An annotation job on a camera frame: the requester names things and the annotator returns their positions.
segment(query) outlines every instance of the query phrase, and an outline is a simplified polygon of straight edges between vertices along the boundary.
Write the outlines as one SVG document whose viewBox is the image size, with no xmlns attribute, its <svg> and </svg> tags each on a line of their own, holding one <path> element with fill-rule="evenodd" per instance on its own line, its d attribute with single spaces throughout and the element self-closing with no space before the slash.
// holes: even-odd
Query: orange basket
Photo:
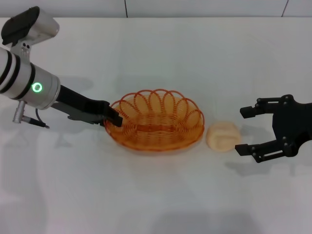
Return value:
<svg viewBox="0 0 312 234">
<path fill-rule="evenodd" d="M 164 89 L 130 93 L 112 105 L 121 127 L 105 123 L 107 133 L 119 144 L 139 151 L 170 151 L 197 142 L 205 119 L 198 106 L 177 91 Z"/>
</svg>

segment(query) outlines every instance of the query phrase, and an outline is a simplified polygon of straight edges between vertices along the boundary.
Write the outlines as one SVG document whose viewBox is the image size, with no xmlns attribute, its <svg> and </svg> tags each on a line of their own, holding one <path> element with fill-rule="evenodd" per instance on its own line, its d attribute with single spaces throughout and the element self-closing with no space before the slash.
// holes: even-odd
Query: white table surface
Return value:
<svg viewBox="0 0 312 234">
<path fill-rule="evenodd" d="M 312 102 L 312 19 L 57 21 L 59 34 L 34 46 L 31 61 L 90 98 L 175 89 L 207 126 L 233 121 L 248 144 L 274 139 L 272 115 L 243 119 L 241 107 L 284 94 Z M 312 232 L 311 142 L 294 158 L 260 164 L 204 140 L 138 156 L 52 108 L 39 112 L 50 130 L 15 125 L 16 106 L 0 96 L 1 234 Z"/>
</svg>

